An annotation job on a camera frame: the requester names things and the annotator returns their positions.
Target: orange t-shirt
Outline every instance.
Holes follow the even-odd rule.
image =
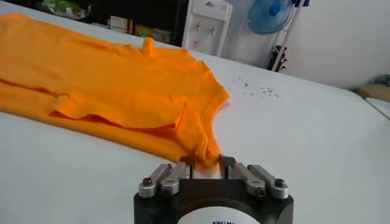
[[[139,49],[0,16],[0,110],[210,167],[213,118],[229,95],[187,50],[153,42]]]

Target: bolt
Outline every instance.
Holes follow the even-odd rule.
[[[283,187],[285,185],[285,181],[282,179],[275,179],[275,187]]]
[[[142,185],[143,186],[150,186],[152,185],[153,180],[150,177],[146,177],[142,180]]]
[[[262,198],[266,195],[266,191],[262,188],[258,188],[256,189],[255,191],[255,195],[258,197],[258,198]]]

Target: white table surface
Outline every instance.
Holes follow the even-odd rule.
[[[390,120],[390,102],[374,98],[366,98],[366,101],[375,109],[377,109],[379,113],[383,114],[387,119]]]
[[[0,1],[0,14],[10,12],[95,38],[142,44],[141,38]],[[382,114],[348,91],[193,55],[232,96],[214,122],[223,153],[284,178],[295,199],[294,223],[390,222],[390,122]],[[166,162],[5,113],[0,143],[2,224],[133,223],[138,183]]]

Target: screw head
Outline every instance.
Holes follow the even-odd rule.
[[[142,185],[143,186],[150,186],[152,185],[153,180],[150,177],[146,177],[142,180]]]
[[[264,189],[262,189],[262,188],[258,188],[255,191],[255,195],[258,198],[262,198],[262,197],[264,197],[266,195],[266,191]]]
[[[283,187],[285,185],[285,181],[283,179],[275,179],[275,187]]]
[[[172,190],[170,190],[169,188],[163,188],[163,189],[161,190],[161,194],[162,194],[164,197],[171,196]]]

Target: white label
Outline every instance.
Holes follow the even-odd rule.
[[[260,222],[239,210],[213,206],[193,210],[185,214],[177,224],[260,224]]]

